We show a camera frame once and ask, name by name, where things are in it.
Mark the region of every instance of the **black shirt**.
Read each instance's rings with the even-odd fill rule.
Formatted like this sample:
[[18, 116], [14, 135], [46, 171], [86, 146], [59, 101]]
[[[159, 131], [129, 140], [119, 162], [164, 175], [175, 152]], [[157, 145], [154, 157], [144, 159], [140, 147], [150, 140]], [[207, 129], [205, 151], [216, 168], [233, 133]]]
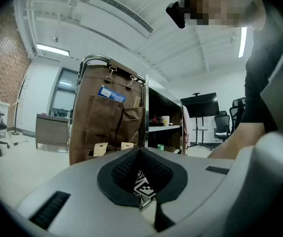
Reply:
[[254, 46], [246, 63], [246, 107], [241, 123], [264, 123], [265, 131], [270, 132], [277, 127], [260, 93], [283, 53], [283, 21], [271, 5], [265, 8], [265, 26], [262, 31], [254, 30]]

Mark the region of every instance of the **window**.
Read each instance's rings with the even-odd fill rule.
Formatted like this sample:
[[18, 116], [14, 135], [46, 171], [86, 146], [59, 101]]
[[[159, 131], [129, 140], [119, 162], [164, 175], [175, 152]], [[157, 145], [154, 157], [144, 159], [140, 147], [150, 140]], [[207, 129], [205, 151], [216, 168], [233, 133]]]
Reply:
[[63, 68], [57, 80], [56, 88], [51, 101], [50, 115], [66, 117], [72, 112], [76, 97], [78, 73]]

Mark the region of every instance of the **metal clip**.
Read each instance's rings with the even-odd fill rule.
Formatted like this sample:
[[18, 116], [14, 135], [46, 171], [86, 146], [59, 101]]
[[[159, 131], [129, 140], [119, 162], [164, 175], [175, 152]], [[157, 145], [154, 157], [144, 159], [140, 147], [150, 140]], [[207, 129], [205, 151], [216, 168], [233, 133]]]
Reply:
[[137, 78], [134, 76], [131, 76], [131, 79], [132, 79], [131, 83], [126, 86], [126, 88], [128, 89], [133, 89], [133, 81], [136, 80]]
[[113, 71], [117, 71], [117, 68], [112, 69], [112, 65], [109, 67], [109, 69], [111, 69], [111, 74], [109, 76], [106, 76], [106, 78], [104, 78], [104, 80], [108, 81], [108, 82], [113, 82], [113, 78], [112, 78], [112, 73]]

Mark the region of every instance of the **person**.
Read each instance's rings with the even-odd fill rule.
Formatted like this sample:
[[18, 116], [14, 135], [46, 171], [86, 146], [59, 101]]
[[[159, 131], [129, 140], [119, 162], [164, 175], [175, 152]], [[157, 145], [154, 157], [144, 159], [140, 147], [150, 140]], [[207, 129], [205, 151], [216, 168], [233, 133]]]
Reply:
[[242, 148], [255, 145], [265, 133], [277, 129], [260, 93], [283, 53], [283, 20], [264, 0], [181, 0], [179, 3], [185, 18], [195, 19], [197, 24], [254, 28], [254, 46], [246, 63], [244, 114], [234, 133], [209, 155], [235, 159]]

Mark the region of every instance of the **blue label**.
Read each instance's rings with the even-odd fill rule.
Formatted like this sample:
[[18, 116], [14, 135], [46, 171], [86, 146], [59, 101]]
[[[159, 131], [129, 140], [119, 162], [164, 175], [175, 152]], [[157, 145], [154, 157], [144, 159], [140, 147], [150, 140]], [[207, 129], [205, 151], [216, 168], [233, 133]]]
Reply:
[[102, 96], [102, 97], [109, 98], [109, 99], [113, 99], [113, 100], [121, 102], [121, 103], [124, 103], [125, 100], [126, 100], [126, 96], [123, 96], [123, 95], [117, 93], [116, 91], [114, 91], [114, 90], [112, 90], [108, 87], [105, 87], [104, 85], [102, 85], [102, 87], [100, 88], [98, 95]]

